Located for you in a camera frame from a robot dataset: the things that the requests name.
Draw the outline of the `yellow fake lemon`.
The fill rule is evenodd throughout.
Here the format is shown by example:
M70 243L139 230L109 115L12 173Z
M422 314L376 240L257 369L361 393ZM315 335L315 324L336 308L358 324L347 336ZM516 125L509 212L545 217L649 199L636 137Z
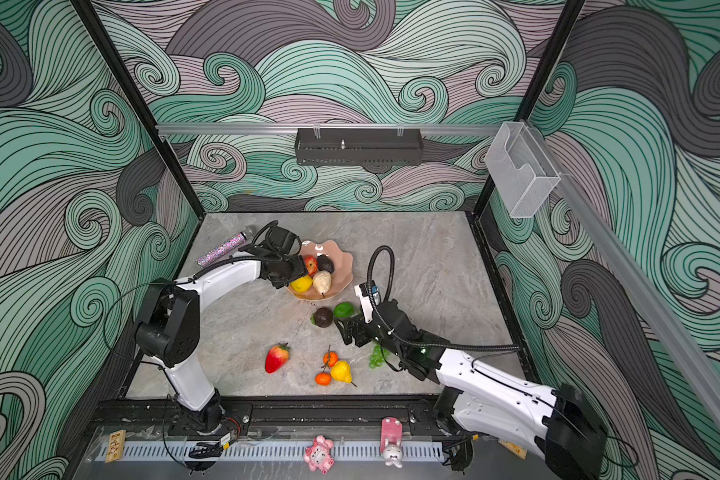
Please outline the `yellow fake lemon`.
M306 293L313 285L313 279L309 275L300 277L290 283L290 288L296 293Z

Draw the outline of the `red fake apple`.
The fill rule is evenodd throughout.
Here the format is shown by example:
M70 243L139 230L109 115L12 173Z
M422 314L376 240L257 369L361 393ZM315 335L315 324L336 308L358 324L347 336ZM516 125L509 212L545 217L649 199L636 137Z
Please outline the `red fake apple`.
M303 257L307 274L312 277L319 271L318 261L312 255L305 255Z

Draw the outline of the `green fake lime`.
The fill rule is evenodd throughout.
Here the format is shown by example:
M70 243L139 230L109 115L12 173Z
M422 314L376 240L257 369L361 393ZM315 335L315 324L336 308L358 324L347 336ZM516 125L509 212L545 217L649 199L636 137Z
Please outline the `green fake lime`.
M342 302L333 309L335 319L348 319L357 314L356 306L351 302Z

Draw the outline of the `beige fake pear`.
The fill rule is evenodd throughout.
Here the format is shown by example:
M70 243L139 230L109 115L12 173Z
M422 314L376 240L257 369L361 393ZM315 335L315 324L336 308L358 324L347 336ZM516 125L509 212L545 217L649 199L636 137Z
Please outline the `beige fake pear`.
M332 274L329 271L317 271L312 277L312 288L322 297L325 298L330 292L333 284Z

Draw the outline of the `dark fake avocado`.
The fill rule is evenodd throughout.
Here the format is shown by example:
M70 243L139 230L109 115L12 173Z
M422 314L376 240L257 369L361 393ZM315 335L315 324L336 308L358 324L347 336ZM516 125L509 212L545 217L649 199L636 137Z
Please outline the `dark fake avocado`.
M319 271L328 272L329 274L333 274L335 271L333 260L324 254L317 257L317 267Z

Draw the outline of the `dark brown fake fig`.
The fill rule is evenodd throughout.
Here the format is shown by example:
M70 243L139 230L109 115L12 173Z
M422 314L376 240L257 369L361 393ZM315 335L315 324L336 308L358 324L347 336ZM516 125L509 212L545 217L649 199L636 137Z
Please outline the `dark brown fake fig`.
M319 328L328 328L334 323L334 314L330 308L318 308L311 316L311 323Z

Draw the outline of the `pink scalloped fruit bowl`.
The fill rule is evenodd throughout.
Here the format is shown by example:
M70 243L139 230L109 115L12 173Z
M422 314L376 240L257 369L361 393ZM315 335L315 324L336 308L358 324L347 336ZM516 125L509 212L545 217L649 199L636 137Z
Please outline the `pink scalloped fruit bowl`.
M314 283L309 285L309 289L303 291L293 288L291 283L287 290L300 300L322 301L328 300L341 293L347 286L353 282L353 256L348 251L340 248L334 240L327 240L322 243L316 243L305 240L301 243L300 254L306 258L307 256L318 259L324 256L333 263L333 272L330 274L330 287L323 293L315 289Z

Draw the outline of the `yellow fake pear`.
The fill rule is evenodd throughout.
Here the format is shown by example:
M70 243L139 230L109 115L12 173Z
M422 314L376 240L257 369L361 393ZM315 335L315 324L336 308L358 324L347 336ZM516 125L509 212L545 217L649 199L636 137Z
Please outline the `yellow fake pear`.
M345 360L338 360L330 370L331 378L335 381L353 385L353 376L350 364Z

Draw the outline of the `red fake strawberry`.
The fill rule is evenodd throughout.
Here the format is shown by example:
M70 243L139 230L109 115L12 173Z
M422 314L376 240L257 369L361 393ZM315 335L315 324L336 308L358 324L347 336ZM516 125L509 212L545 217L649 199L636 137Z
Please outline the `red fake strawberry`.
M278 343L272 346L265 358L265 372L273 374L282 368L290 359L288 343Z

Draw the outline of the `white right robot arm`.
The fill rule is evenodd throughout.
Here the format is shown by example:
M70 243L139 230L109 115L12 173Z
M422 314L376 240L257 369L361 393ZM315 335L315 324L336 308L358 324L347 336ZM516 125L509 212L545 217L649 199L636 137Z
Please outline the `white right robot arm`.
M354 292L360 311L344 328L346 343L376 343L394 370L440 385L435 414L443 431L507 441L542 458L561 479L599 478L607 429L581 390L513 376L416 328L373 282Z

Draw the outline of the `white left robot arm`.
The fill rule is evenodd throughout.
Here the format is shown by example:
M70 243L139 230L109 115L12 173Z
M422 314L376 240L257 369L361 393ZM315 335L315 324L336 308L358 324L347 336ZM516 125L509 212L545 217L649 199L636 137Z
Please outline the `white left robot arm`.
M255 280L281 289L305 276L300 248L300 237L273 220L227 258L147 288L136 316L136 344L163 371L182 415L197 433L221 431L225 418L221 396L196 353L203 310Z

